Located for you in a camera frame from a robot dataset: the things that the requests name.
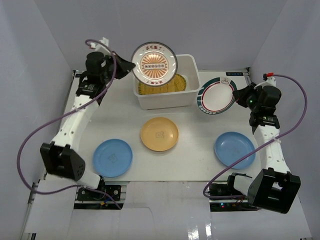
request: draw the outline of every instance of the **white backdrop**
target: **white backdrop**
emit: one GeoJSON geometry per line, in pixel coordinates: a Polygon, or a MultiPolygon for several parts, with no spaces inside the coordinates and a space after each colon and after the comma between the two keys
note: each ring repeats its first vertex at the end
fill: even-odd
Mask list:
{"type": "Polygon", "coordinates": [[[191,54],[199,69],[250,67],[286,0],[35,0],[70,67],[85,68],[85,39],[110,39],[131,59],[149,41],[191,54]]]}
{"type": "MultiPolygon", "coordinates": [[[[320,1],[289,0],[252,65],[252,80],[275,72],[299,80],[308,96],[308,109],[300,127],[282,140],[286,163],[300,176],[299,197],[313,239],[320,239],[320,1]]],[[[280,131],[291,128],[301,116],[303,95],[290,80],[279,78],[282,91],[276,114],[280,131]]]]}
{"type": "MultiPolygon", "coordinates": [[[[0,0],[0,239],[17,240],[30,191],[16,157],[24,138],[63,110],[72,72],[32,0],[0,0]]],[[[25,146],[21,166],[29,184],[44,165],[40,146],[58,126],[43,129],[25,146]]]]}

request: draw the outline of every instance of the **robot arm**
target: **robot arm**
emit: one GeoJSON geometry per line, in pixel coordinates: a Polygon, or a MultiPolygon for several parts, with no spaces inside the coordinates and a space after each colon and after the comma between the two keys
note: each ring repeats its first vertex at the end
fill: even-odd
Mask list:
{"type": "MultiPolygon", "coordinates": [[[[120,58],[115,52],[112,54],[116,58],[116,79],[123,78],[136,66],[120,58]]],[[[71,110],[78,109],[98,96],[110,82],[114,70],[113,58],[110,55],[95,51],[86,58],[86,71],[81,74],[71,110]]],[[[86,162],[77,152],[81,136],[103,97],[68,116],[51,143],[42,144],[40,153],[49,174],[72,179],[92,189],[98,187],[102,177],[87,170],[86,162]]]]}
{"type": "MultiPolygon", "coordinates": [[[[234,91],[237,103],[251,110],[249,124],[261,146],[280,133],[280,124],[274,115],[281,92],[270,74],[263,76],[265,82],[252,83],[244,89],[234,91]]],[[[228,178],[228,187],[247,196],[251,206],[286,214],[300,188],[298,176],[292,175],[283,156],[280,141],[275,139],[260,150],[263,169],[255,179],[246,174],[233,173],[228,178]]]]}

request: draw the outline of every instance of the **blue plate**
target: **blue plate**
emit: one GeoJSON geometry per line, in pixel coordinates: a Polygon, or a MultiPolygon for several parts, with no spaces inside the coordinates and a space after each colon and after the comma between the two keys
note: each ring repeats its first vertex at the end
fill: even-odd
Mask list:
{"type": "MultiPolygon", "coordinates": [[[[255,150],[253,143],[245,135],[229,131],[221,134],[214,144],[214,151],[218,159],[226,166],[230,166],[243,156],[255,150]]],[[[247,157],[233,169],[245,169],[255,160],[256,154],[247,157]]]]}
{"type": "Polygon", "coordinates": [[[123,140],[110,139],[101,143],[93,154],[94,169],[102,176],[113,178],[124,174],[132,163],[131,147],[123,140]]]}

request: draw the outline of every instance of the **white bin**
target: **white bin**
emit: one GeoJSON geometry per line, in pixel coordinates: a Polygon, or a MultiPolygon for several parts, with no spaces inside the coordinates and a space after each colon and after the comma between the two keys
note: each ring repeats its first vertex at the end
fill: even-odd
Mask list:
{"type": "Polygon", "coordinates": [[[190,54],[176,55],[178,62],[177,74],[186,80],[184,91],[140,95],[138,90],[139,81],[133,76],[133,92],[138,97],[140,106],[144,110],[165,109],[192,105],[201,88],[200,78],[196,61],[190,54]]]}

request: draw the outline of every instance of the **decorated plate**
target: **decorated plate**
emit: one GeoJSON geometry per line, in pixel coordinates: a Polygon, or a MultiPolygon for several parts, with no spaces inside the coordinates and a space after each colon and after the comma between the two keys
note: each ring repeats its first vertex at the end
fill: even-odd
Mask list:
{"type": "Polygon", "coordinates": [[[131,62],[135,63],[134,76],[143,84],[159,87],[170,82],[178,70],[177,57],[166,45],[147,42],[133,53],[131,62]]]}
{"type": "Polygon", "coordinates": [[[234,81],[227,77],[216,77],[202,86],[196,99],[199,109],[205,114],[221,114],[235,102],[232,94],[237,90],[234,81]]]}

